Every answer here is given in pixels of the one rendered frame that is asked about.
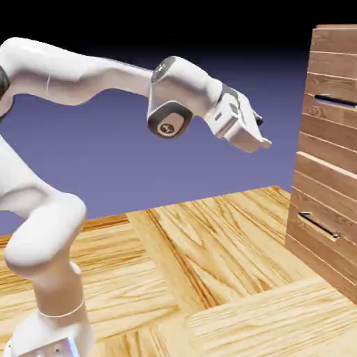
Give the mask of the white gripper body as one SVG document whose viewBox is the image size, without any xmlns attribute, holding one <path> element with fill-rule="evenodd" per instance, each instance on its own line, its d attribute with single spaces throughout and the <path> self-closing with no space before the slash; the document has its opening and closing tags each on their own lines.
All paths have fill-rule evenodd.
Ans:
<svg viewBox="0 0 357 357">
<path fill-rule="evenodd" d="M 234 125 L 228 129 L 224 138 L 233 146 L 247 153 L 253 153 L 263 148 L 263 138 L 255 120 L 256 112 L 248 98 L 238 94 L 238 114 Z"/>
</svg>

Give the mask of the wooden plank cabinet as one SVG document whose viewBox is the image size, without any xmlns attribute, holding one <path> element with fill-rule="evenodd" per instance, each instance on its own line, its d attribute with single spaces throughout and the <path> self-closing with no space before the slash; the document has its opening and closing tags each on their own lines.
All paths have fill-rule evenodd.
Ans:
<svg viewBox="0 0 357 357">
<path fill-rule="evenodd" d="M 284 245 L 357 304 L 357 24 L 312 32 Z"/>
</svg>

